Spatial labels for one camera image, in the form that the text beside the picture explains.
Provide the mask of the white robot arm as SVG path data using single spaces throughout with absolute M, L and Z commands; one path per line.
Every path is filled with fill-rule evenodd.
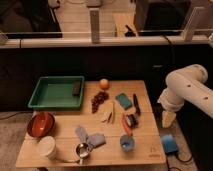
M 158 98 L 163 108 L 162 126 L 168 128 L 176 119 L 186 101 L 192 103 L 213 119 L 213 90 L 205 86 L 207 70 L 193 64 L 170 72 L 165 79 L 166 88 Z

